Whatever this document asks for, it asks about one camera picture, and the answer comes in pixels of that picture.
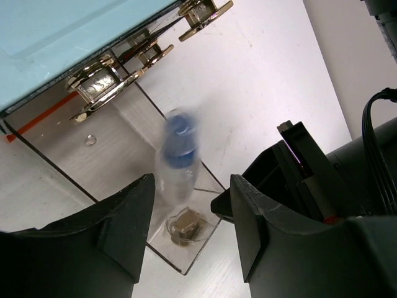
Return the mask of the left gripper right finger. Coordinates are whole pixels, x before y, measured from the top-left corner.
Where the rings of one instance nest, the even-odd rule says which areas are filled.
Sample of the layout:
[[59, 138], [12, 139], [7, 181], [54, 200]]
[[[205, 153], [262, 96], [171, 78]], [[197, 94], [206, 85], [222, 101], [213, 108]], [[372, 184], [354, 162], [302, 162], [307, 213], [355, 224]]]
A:
[[395, 297], [396, 218], [327, 225], [230, 177], [233, 222], [252, 297]]

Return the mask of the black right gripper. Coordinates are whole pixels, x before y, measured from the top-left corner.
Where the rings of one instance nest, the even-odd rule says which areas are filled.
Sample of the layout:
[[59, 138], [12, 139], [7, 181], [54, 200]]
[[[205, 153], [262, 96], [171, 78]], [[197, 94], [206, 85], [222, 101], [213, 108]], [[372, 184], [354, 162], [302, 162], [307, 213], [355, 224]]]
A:
[[243, 173], [259, 192], [310, 219], [334, 224], [363, 214], [363, 204], [302, 122], [278, 126], [282, 140]]

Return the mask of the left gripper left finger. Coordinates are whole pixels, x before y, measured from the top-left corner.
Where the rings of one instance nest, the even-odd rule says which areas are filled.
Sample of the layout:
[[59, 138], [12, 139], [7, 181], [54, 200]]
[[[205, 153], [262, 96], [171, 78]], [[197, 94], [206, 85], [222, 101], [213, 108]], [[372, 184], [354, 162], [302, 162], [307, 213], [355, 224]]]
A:
[[154, 205], [145, 174], [44, 228], [1, 233], [2, 297], [131, 297]]

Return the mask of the clear bottle blue cap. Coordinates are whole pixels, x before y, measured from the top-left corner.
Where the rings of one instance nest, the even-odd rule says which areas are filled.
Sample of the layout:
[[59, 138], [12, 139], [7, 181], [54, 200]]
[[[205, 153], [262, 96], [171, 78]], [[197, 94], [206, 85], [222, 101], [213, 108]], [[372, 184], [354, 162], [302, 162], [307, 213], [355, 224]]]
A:
[[154, 159], [156, 190], [171, 206], [186, 203], [199, 175], [198, 123], [186, 109], [166, 116], [159, 150]]

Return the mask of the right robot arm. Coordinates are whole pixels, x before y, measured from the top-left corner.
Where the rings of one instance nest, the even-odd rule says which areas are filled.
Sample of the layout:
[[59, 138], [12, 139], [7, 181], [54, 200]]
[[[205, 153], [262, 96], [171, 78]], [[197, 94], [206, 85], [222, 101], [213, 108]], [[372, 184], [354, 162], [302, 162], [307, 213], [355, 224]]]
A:
[[396, 222], [396, 121], [373, 126], [372, 107], [379, 101], [396, 102], [396, 90], [373, 95], [362, 112], [361, 137], [328, 154], [302, 122], [280, 124], [281, 141], [240, 177], [249, 195], [239, 198], [231, 186], [212, 200], [211, 211], [230, 222], [244, 211], [277, 222]]

